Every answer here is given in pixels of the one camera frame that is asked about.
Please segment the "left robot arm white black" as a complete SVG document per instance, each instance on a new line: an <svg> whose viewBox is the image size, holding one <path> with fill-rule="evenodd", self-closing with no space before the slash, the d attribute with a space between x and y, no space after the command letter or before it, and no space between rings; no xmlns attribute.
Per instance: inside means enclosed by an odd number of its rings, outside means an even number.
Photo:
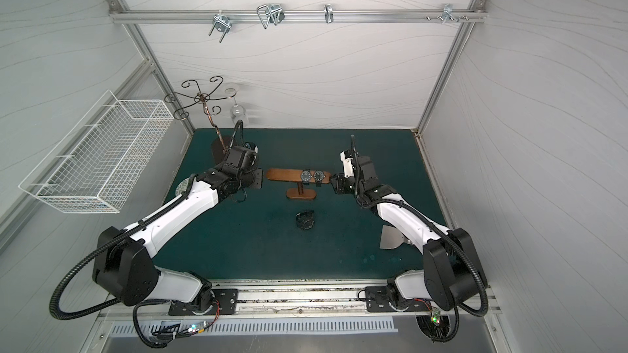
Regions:
<svg viewBox="0 0 628 353"><path fill-rule="evenodd" d="M212 284L192 272L155 266L154 257L177 233L219 203L251 186L260 186L258 147L235 145L220 164L192 175L174 199L124 231L109 228L99 245L113 247L94 261L93 281L127 307L149 300L180 302L188 311L207 312L214 301Z"/></svg>

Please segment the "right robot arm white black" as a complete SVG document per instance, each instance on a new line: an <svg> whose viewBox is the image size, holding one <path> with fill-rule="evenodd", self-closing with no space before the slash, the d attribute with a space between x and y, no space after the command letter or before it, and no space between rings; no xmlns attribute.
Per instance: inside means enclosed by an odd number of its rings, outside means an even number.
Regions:
<svg viewBox="0 0 628 353"><path fill-rule="evenodd" d="M351 194L402 235L422 255L423 268L392 279L392 302L430 299L440 309L461 309L483 317L489 309L487 278L468 232L439 225L381 183L370 157L356 150L340 153L342 173L332 176L336 193Z"/></svg>

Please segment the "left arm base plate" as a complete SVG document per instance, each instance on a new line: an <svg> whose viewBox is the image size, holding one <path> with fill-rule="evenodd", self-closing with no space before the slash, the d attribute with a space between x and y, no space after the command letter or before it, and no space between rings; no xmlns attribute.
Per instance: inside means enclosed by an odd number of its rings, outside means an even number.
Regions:
<svg viewBox="0 0 628 353"><path fill-rule="evenodd" d="M237 289L202 289L191 302L173 301L170 316L234 315L239 291Z"/></svg>

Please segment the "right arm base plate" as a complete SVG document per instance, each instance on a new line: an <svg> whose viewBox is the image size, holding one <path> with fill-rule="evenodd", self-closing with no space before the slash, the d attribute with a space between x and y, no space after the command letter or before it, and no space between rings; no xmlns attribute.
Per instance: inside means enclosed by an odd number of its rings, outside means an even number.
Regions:
<svg viewBox="0 0 628 353"><path fill-rule="evenodd" d="M358 293L358 299L366 304L366 310L370 313L430 313L432 310L429 300L405 298L392 285L366 287Z"/></svg>

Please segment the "slim black analog watch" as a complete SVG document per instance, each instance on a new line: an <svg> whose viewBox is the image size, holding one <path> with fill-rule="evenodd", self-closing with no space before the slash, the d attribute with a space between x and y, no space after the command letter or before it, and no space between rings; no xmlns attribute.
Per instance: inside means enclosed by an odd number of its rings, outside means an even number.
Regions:
<svg viewBox="0 0 628 353"><path fill-rule="evenodd" d="M313 179L313 174L311 170L308 169L304 169L301 173L300 173L300 180L302 183L304 184L309 184L312 182Z"/></svg>
<svg viewBox="0 0 628 353"><path fill-rule="evenodd" d="M315 185L316 186L321 186L324 181L325 181L325 173L322 170L316 170L313 174L312 177L315 180Z"/></svg>

